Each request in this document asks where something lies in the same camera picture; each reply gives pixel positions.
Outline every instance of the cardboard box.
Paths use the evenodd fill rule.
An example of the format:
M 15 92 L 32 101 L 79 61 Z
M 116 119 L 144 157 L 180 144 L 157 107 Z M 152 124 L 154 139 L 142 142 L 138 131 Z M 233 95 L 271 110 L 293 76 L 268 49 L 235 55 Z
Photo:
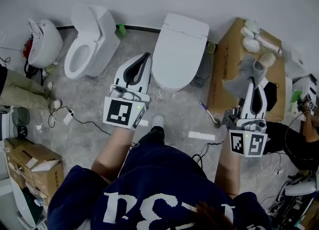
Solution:
M 305 227 L 305 230 L 317 229 L 315 226 L 319 220 L 319 201 L 314 200 L 308 208 L 304 219 L 300 222 Z
M 240 30 L 244 25 L 245 20 L 237 18 L 217 45 L 207 102 L 207 108 L 211 112 L 224 115 L 225 110 L 238 106 L 238 99 L 224 89 L 222 81 L 232 80 L 238 75 L 238 63 L 245 55 L 253 55 L 258 60 L 263 53 L 269 51 L 261 47 L 260 52 L 254 54 L 242 47 L 244 36 Z M 282 48 L 281 41 L 266 31 L 261 30 L 261 35 Z M 272 110 L 267 112 L 266 120 L 279 122 L 284 119 L 286 102 L 285 63 L 282 57 L 277 58 L 274 65 L 268 69 L 266 78 L 277 85 L 277 102 Z
M 4 146 L 10 149 L 8 157 L 14 167 L 20 169 L 33 188 L 37 188 L 48 197 L 46 203 L 49 203 L 64 179 L 61 156 L 41 144 L 32 144 L 25 139 L 5 139 Z M 32 169 L 39 164 L 55 159 L 60 162 L 50 170 L 32 172 Z M 13 170 L 10 171 L 10 175 L 21 188 L 25 187 L 25 181 L 20 175 Z

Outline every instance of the white toilet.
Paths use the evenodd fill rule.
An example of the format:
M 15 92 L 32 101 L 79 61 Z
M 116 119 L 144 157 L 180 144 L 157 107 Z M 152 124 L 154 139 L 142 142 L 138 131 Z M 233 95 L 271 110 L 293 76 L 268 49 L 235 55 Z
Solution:
M 29 64 L 36 68 L 45 68 L 53 64 L 63 46 L 59 31 L 47 19 L 35 23 L 29 18 L 27 25 L 33 35 L 32 48 L 28 57 Z
M 80 79 L 84 75 L 97 77 L 120 44 L 114 33 L 114 19 L 110 11 L 102 6 L 76 3 L 72 8 L 71 20 L 79 33 L 66 55 L 65 74 L 70 79 Z
M 169 13 L 161 28 L 153 54 L 152 74 L 156 83 L 179 91 L 195 77 L 203 56 L 209 26 Z

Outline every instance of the white shoe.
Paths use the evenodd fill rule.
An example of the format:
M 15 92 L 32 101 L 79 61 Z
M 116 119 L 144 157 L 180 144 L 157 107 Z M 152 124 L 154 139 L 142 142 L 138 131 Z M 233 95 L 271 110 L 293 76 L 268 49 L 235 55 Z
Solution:
M 164 125 L 165 125 L 165 117 L 163 115 L 158 114 L 153 117 L 152 128 L 154 126 L 160 126 L 161 128 L 164 128 Z
M 47 89 L 49 92 L 51 92 L 52 88 L 53 88 L 53 82 L 50 81 L 50 82 L 48 83 L 48 85 L 46 85 L 46 89 Z
M 50 110 L 51 110 L 51 111 L 57 110 L 57 109 L 61 108 L 61 106 L 62 106 L 61 100 L 51 101 L 51 103 L 50 103 Z

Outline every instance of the smart toilet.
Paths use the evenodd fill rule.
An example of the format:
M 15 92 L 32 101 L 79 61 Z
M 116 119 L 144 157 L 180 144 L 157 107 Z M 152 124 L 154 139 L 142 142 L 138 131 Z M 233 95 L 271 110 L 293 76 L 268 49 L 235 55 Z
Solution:
M 59 31 L 48 19 L 36 23 L 29 18 L 27 25 L 33 35 L 29 64 L 36 68 L 45 68 L 53 64 L 63 46 Z
M 153 54 L 152 74 L 156 83 L 179 91 L 196 75 L 203 56 L 209 26 L 169 13 L 161 28 Z
M 71 21 L 79 33 L 66 55 L 65 74 L 70 79 L 80 79 L 85 75 L 97 77 L 120 44 L 114 33 L 114 19 L 102 6 L 76 3 L 72 8 Z

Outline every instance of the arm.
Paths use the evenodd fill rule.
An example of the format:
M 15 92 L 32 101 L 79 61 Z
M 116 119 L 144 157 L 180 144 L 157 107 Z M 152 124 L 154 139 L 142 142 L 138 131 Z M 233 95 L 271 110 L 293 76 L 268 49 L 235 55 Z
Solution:
M 314 142 L 319 140 L 319 135 L 315 127 L 313 127 L 312 123 L 312 115 L 310 112 L 305 112 L 306 121 L 305 121 L 305 137 L 306 142 Z
M 319 125 L 319 118 L 316 117 L 316 116 L 312 116 L 312 115 L 311 115 L 311 122 L 312 122 L 314 125 Z
M 115 128 L 107 145 L 94 160 L 92 171 L 101 175 L 107 182 L 115 180 L 130 149 L 134 132 L 120 127 Z
M 230 150 L 228 131 L 219 156 L 215 184 L 233 199 L 239 194 L 240 156 Z

